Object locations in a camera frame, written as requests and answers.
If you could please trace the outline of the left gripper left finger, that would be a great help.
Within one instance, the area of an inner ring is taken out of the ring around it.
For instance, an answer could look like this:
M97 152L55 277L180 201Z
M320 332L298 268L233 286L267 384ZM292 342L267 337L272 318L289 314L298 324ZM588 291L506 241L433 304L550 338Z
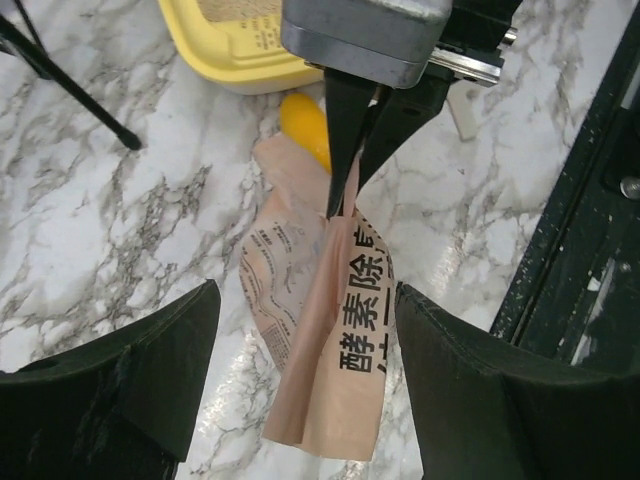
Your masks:
M221 298L162 309L1 375L4 479L172 479L193 437Z

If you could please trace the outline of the white bag sealing clip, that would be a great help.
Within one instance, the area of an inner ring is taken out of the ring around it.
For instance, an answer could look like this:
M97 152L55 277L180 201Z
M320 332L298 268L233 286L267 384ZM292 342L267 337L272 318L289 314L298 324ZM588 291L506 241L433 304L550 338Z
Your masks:
M478 133L478 124L467 97L469 91L469 88L456 83L449 89L447 95L449 110L462 142L474 140Z

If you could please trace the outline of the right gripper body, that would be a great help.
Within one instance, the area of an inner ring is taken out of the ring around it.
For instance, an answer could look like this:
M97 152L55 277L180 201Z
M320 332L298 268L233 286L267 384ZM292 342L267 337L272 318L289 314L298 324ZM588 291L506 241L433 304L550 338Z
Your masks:
M493 87L500 80L502 45L513 41L512 19L519 1L426 1L443 29L424 72L428 92L466 80Z

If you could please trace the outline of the pink cat litter bag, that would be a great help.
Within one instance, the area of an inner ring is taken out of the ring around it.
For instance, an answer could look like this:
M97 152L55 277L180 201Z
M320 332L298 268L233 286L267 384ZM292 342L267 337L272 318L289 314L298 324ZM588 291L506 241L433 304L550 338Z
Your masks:
M381 422L395 281L388 247L356 208L326 218L329 174L284 135L254 157L272 191L247 232L239 276L281 375L263 434L310 454L368 461Z

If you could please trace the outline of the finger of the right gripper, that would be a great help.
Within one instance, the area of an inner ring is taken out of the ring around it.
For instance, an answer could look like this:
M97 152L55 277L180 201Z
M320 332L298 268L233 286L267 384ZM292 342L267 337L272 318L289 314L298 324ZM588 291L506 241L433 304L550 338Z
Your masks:
M449 87L448 79L422 79L413 88L391 90L381 97L360 157L360 188L400 146L440 113Z
M324 70L325 106L331 162L326 217L342 214L347 179L360 148L375 83L335 69Z

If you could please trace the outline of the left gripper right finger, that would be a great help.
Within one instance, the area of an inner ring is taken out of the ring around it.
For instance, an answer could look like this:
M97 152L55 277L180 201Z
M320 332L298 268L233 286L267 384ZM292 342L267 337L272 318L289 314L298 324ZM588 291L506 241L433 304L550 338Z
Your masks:
M428 479L635 479L639 378L517 348L414 287L395 315Z

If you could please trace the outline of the yellow litter scoop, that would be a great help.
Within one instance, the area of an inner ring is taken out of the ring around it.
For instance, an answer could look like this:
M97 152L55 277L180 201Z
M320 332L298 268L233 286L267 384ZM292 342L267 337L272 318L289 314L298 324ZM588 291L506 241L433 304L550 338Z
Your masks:
M281 131L306 149L331 172L329 135L325 113L303 93L287 95L280 105Z

